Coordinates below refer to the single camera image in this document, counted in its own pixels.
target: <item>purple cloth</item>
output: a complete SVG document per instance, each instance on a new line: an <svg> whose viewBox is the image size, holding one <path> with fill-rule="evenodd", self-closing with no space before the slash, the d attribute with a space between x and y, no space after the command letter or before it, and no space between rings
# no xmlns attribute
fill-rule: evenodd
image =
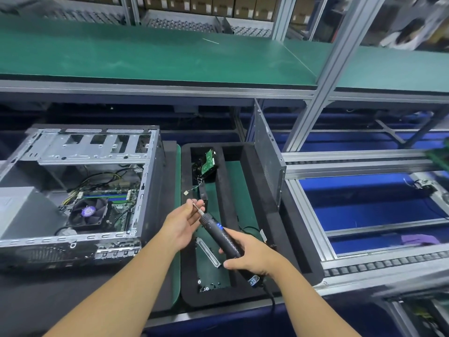
<svg viewBox="0 0 449 337"><path fill-rule="evenodd" d="M421 243L427 245L439 245L440 241L435 238L433 235L425 235L425 234L409 234L409 235L401 235L402 244L410 245L412 243Z"/></svg>

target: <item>cpu cooler fan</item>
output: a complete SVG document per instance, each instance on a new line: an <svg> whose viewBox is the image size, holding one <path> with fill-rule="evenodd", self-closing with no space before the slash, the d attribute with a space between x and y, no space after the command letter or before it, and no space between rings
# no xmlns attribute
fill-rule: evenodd
<svg viewBox="0 0 449 337"><path fill-rule="evenodd" d="M68 226L76 231L98 229L109 212L110 204L104 198L84 198L78 201L69 215Z"/></svg>

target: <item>hand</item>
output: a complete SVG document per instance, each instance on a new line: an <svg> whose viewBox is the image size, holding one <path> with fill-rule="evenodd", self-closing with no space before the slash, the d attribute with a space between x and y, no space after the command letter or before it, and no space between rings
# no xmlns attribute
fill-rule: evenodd
<svg viewBox="0 0 449 337"><path fill-rule="evenodd" d="M257 275L272 277L285 258L250 234L225 229L242 246L245 255L237 259L228 259L223 266L228 270L248 270Z"/></svg>
<svg viewBox="0 0 449 337"><path fill-rule="evenodd" d="M201 210L203 200L187 199L187 202L169 213L161 228L161 232L165 233L169 241L175 244L177 251L180 251L188 245L192 239L192 234L200 225L198 219L200 217L193 203Z"/></svg>

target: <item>electric screwdriver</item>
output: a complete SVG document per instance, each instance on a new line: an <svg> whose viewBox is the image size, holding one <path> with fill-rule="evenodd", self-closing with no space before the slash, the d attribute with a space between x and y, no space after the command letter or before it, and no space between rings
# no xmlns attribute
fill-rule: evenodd
<svg viewBox="0 0 449 337"><path fill-rule="evenodd" d="M240 245L226 232L223 226L209 213L204 213L196 204L194 207L201 215L199 222L223 250L228 259L242 257L245 252ZM259 287L264 282L264 278L247 270L239 270L240 274L252 287Z"/></svg>

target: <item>sticker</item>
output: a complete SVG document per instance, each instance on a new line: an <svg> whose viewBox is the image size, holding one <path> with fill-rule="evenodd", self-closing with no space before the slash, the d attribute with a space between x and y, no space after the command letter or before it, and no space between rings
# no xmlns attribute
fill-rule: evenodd
<svg viewBox="0 0 449 337"><path fill-rule="evenodd" d="M265 236L265 233L264 233L263 229L261 229L261 237L262 237L262 240L266 243L267 242L267 237Z"/></svg>
<svg viewBox="0 0 449 337"><path fill-rule="evenodd" d="M251 279L248 280L251 286L254 286L261 278L258 275L253 275Z"/></svg>
<svg viewBox="0 0 449 337"><path fill-rule="evenodd" d="M11 202L12 198L8 196L2 196L0 197L0 212L4 212L6 209L8 209L8 205Z"/></svg>

